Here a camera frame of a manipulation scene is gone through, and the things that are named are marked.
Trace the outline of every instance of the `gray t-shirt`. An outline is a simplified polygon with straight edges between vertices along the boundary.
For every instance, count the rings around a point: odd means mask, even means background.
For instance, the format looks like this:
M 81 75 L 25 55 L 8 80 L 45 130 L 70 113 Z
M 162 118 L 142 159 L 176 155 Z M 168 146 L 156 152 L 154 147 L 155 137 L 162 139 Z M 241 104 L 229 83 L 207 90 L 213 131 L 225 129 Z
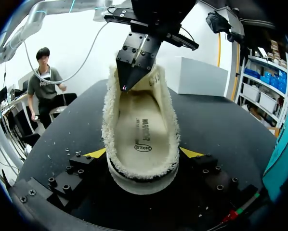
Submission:
M 53 67 L 49 67 L 48 72 L 41 75 L 41 77 L 50 75 L 50 81 L 62 80 L 62 77 L 59 75 L 58 71 Z M 34 93 L 36 93 L 36 96 L 40 102 L 45 99 L 51 100 L 57 95 L 54 84 L 41 81 L 35 74 L 29 80 L 27 93 L 29 95 L 34 95 Z

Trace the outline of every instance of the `slipper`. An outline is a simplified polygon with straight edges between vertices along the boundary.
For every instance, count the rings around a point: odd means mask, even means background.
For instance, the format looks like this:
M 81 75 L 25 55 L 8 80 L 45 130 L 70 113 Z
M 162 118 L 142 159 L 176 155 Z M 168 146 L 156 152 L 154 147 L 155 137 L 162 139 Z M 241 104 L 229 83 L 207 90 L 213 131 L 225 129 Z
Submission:
M 109 171 L 122 189 L 152 194 L 170 185 L 180 135 L 162 67 L 154 65 L 128 92 L 120 91 L 117 69 L 110 69 L 102 137 Z

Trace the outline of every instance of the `desk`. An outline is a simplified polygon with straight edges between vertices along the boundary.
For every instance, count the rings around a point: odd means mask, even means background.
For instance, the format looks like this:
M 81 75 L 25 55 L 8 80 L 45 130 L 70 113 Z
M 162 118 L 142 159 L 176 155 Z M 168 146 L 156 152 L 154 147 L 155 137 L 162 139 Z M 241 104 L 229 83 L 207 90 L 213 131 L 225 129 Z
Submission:
M 97 82 L 64 110 L 46 129 L 23 164 L 17 181 L 34 177 L 47 187 L 68 160 L 81 151 L 103 148 L 101 125 L 106 80 Z M 181 146 L 211 154 L 239 187 L 262 188 L 262 174 L 272 154 L 275 137 L 248 112 L 224 97 L 178 95 L 170 91 L 181 129 Z M 187 224 L 208 230 L 213 221 L 183 165 L 173 183 L 153 195 L 138 196 L 118 187 L 105 161 L 99 181 L 82 204 L 71 212 L 87 222 L 119 230 L 174 230 Z
M 28 113 L 27 113 L 26 105 L 25 105 L 25 101 L 26 101 L 27 97 L 28 97 L 28 94 L 21 95 L 21 96 L 18 97 L 17 99 L 12 100 L 12 101 L 11 101 L 10 103 L 8 103 L 7 105 L 2 106 L 1 109 L 2 109 L 3 111 L 9 110 L 8 107 L 9 107 L 9 108 L 12 108 L 12 106 L 16 106 L 18 103 L 21 103 L 22 108 L 23 108 L 23 112 L 24 112 L 25 117 L 26 117 L 26 120 L 27 120 L 27 122 L 28 122 L 28 125 L 29 125 L 32 133 L 34 134 L 35 131 L 34 131 L 33 127 L 32 127 L 31 122 L 30 122 L 30 118 L 28 117 Z

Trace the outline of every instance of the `computer monitor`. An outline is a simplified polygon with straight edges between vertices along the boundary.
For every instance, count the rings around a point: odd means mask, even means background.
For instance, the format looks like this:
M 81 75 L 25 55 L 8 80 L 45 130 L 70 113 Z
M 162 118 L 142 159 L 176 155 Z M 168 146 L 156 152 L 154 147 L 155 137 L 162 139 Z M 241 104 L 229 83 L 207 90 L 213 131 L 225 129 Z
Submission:
M 28 88 L 28 80 L 24 81 L 22 84 L 22 92 L 26 92 Z
M 5 99 L 7 99 L 7 88 L 6 87 L 4 87 L 0 91 L 0 103 L 3 102 Z

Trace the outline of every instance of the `man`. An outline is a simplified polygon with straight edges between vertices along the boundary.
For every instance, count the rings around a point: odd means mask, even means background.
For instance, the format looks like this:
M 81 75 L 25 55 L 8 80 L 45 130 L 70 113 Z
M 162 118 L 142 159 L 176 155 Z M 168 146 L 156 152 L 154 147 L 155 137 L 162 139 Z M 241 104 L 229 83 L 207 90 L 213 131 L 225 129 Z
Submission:
M 60 81 L 62 80 L 58 71 L 48 65 L 50 50 L 46 47 L 40 49 L 36 54 L 36 59 L 39 63 L 37 73 L 46 80 Z M 65 91 L 67 87 L 64 84 L 57 84 L 60 90 Z M 69 105 L 77 97 L 76 94 L 57 95 L 54 84 L 49 84 L 41 81 L 35 74 L 30 78 L 28 83 L 28 107 L 32 113 L 31 119 L 35 121 L 35 112 L 33 109 L 33 95 L 36 94 L 39 100 L 39 118 L 44 128 L 51 124 L 49 113 L 52 109 L 64 105 Z

